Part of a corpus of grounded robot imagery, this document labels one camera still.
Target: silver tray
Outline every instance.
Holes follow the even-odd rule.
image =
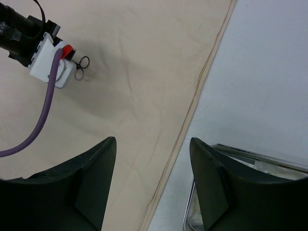
[[[210,144],[212,148],[259,171],[278,177],[297,180],[308,177],[308,166],[256,154],[222,144]],[[204,231],[202,216],[194,180],[189,193],[182,224],[183,231]]]

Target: scissors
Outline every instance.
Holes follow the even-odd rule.
[[[84,69],[86,69],[90,65],[90,58],[87,56],[83,56],[79,62],[76,62],[75,60],[72,60],[73,63],[76,64],[76,73],[75,73],[75,79],[77,81],[81,81],[84,77]]]

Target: red component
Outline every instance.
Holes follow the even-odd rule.
[[[74,48],[71,45],[66,45],[62,48],[63,53],[61,59],[64,59]]]

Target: tan fabric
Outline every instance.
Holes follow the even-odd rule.
[[[30,0],[2,0],[40,17]],[[0,159],[4,179],[28,177],[118,142],[104,231],[146,230],[195,109],[235,0],[40,0],[59,37],[87,55],[86,80],[56,90],[26,150]],[[0,50],[0,147],[35,126],[47,85]]]

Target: table surface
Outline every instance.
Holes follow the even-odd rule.
[[[308,165],[308,1],[238,0],[148,231],[180,231],[191,137]]]

